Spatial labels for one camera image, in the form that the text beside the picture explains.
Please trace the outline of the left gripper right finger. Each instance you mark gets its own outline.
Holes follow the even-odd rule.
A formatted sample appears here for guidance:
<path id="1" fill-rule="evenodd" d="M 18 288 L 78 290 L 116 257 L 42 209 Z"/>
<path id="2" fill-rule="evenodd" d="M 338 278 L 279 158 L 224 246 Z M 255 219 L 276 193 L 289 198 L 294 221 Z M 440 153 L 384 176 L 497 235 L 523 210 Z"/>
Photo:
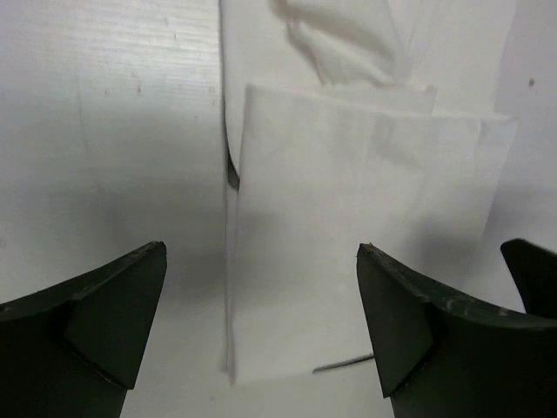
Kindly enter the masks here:
<path id="1" fill-rule="evenodd" d="M 363 244 L 359 292 L 398 417 L 553 417 L 556 314 L 500 307 Z"/>

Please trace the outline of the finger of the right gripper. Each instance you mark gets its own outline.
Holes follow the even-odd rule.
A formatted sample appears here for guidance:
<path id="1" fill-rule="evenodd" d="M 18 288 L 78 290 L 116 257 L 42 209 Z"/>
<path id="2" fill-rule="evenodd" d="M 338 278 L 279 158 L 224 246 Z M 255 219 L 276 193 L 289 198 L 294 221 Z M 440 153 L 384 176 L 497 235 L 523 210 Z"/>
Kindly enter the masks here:
<path id="1" fill-rule="evenodd" d="M 556 252 L 525 239 L 500 246 L 527 314 L 556 314 Z"/>

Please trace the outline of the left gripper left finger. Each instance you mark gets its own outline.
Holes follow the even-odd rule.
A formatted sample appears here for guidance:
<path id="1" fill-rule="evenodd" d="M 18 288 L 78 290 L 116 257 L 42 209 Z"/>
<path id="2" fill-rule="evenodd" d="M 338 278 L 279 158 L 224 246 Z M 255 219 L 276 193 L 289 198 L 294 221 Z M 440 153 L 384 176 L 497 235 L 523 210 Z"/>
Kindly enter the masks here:
<path id="1" fill-rule="evenodd" d="M 1 305 L 3 417 L 118 417 L 136 384 L 167 270 L 153 241 Z"/>

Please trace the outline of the white printed t shirt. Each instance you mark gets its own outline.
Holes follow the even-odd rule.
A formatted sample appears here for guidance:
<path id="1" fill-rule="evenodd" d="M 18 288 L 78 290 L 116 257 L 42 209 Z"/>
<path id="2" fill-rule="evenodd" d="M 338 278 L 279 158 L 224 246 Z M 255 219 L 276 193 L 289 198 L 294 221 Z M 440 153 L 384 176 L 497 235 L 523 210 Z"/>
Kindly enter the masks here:
<path id="1" fill-rule="evenodd" d="M 513 1 L 223 1 L 227 371 L 372 350 L 356 254 L 456 282 L 517 123 L 494 110 Z"/>

